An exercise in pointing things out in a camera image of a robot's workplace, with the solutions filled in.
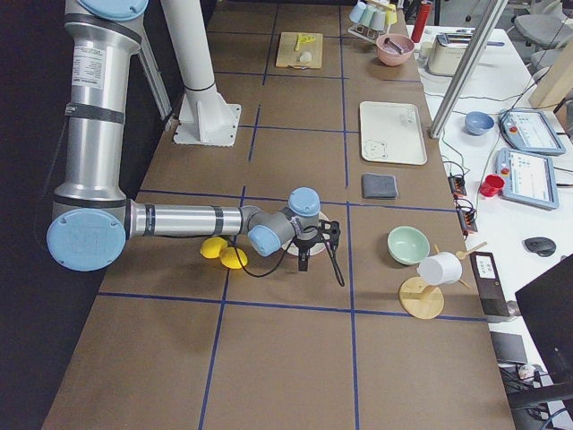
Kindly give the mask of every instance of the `colorful cup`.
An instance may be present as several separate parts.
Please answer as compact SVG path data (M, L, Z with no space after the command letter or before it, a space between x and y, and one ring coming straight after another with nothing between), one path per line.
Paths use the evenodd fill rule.
M499 175L488 175L480 186L480 193L485 197L493 197L505 186L505 181Z

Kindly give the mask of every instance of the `small white cup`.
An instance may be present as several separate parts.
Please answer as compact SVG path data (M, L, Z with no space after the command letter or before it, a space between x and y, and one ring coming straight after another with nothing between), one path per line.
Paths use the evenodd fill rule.
M430 285L453 284L462 276L462 263L452 253L439 253L421 260L416 270Z

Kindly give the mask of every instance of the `monitor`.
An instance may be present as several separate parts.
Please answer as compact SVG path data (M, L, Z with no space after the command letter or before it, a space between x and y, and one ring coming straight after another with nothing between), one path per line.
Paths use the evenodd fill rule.
M573 255L521 288L516 300L553 385L509 394L509 405L563 400L573 416Z

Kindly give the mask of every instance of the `green bowl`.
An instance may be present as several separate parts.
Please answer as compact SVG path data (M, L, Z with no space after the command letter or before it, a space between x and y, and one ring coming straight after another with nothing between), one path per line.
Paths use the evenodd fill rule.
M418 264L430 254L428 238L417 228L396 227L388 235L390 255L407 266Z

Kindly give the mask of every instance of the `gray sponge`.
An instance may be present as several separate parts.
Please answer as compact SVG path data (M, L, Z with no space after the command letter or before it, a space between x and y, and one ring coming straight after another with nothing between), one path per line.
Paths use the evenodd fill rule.
M398 197L396 177L393 175L375 175L373 173L363 174L362 197L364 199L396 199Z

